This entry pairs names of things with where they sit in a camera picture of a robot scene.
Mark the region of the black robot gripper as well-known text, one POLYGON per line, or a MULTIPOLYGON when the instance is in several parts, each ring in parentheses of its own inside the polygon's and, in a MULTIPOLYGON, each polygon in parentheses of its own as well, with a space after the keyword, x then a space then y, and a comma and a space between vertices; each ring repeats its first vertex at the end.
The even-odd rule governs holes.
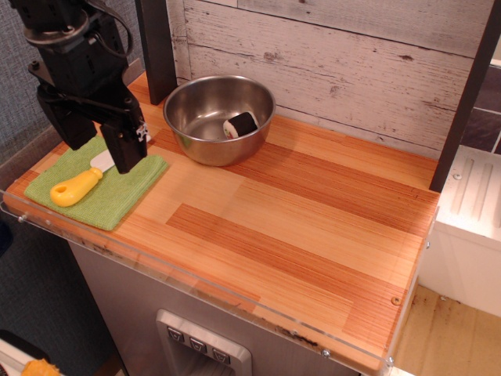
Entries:
POLYGON ((62 140, 77 150, 99 126, 118 172, 129 173, 147 156, 148 136, 123 79, 132 43, 116 23, 40 23, 23 33, 41 56, 30 66, 38 102, 62 140))

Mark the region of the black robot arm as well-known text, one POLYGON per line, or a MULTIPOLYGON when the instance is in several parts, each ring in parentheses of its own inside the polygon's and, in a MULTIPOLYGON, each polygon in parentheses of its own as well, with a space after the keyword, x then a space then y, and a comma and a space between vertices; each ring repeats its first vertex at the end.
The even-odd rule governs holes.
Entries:
POLYGON ((147 127, 123 75, 133 42, 123 43, 121 17, 103 1, 12 1, 24 37, 41 59, 29 66, 39 81, 46 117, 72 149, 97 133, 122 174, 144 157, 147 127))

